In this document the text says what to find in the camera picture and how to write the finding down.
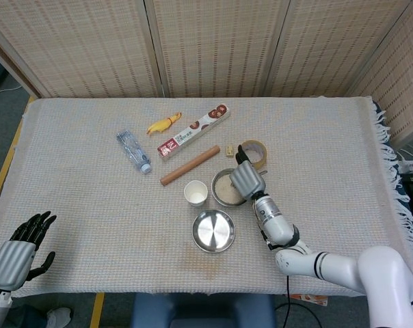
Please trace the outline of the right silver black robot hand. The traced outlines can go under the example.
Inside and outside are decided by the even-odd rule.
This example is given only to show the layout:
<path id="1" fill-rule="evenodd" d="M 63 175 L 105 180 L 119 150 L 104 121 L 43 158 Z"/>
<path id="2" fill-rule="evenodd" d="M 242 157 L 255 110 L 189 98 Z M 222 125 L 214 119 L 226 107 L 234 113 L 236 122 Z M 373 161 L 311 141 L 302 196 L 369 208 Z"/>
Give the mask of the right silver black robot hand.
<path id="1" fill-rule="evenodd" d="M 245 200 L 257 200 L 266 196 L 265 181 L 249 160 L 242 145 L 238 146 L 235 158 L 238 166 L 230 174 L 231 185 Z"/>

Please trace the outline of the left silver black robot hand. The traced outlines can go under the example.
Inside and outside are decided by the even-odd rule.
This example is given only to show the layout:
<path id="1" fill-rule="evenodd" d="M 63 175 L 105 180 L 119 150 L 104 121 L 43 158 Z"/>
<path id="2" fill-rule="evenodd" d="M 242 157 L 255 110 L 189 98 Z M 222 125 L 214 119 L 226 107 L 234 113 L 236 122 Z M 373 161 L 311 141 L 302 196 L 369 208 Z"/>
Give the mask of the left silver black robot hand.
<path id="1" fill-rule="evenodd" d="M 12 292 L 25 282 L 46 273 L 51 267 L 55 252 L 50 252 L 44 262 L 32 267 L 50 226 L 57 219 L 50 211 L 38 213 L 20 224 L 10 239 L 0 249 L 0 290 Z"/>

